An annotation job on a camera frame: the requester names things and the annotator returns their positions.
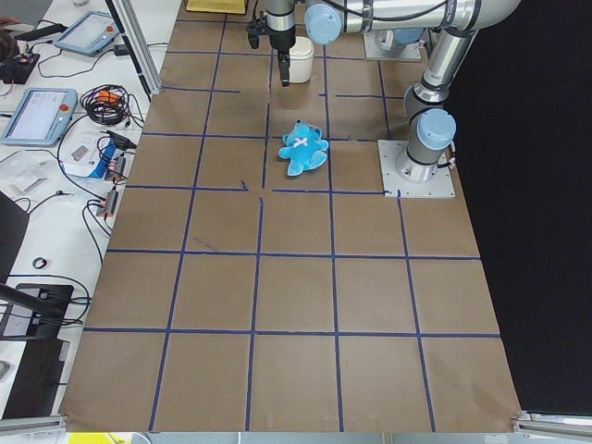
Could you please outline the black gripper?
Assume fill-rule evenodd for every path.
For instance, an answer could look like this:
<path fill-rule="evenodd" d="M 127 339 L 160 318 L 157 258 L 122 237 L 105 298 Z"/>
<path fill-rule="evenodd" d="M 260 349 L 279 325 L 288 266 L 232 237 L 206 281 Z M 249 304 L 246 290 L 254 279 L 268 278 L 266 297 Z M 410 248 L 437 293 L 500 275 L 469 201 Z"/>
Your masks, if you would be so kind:
<path fill-rule="evenodd" d="M 290 53 L 289 50 L 295 44 L 295 28 L 276 31 L 269 30 L 269 42 L 277 50 L 279 77 L 282 87 L 290 86 Z"/>

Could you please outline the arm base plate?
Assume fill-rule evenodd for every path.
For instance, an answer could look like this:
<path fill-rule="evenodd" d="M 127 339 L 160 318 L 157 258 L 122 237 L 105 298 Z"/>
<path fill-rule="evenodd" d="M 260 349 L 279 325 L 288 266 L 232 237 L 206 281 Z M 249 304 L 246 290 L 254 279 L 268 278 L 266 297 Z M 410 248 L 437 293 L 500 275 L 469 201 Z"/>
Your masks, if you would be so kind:
<path fill-rule="evenodd" d="M 424 28 L 370 31 L 364 34 L 364 51 L 367 60 L 393 60 L 419 62 L 420 40 Z"/>
<path fill-rule="evenodd" d="M 451 199 L 455 197 L 450 168 L 440 167 L 446 156 L 431 166 L 415 163 L 407 153 L 407 141 L 378 141 L 383 193 L 386 197 Z"/>

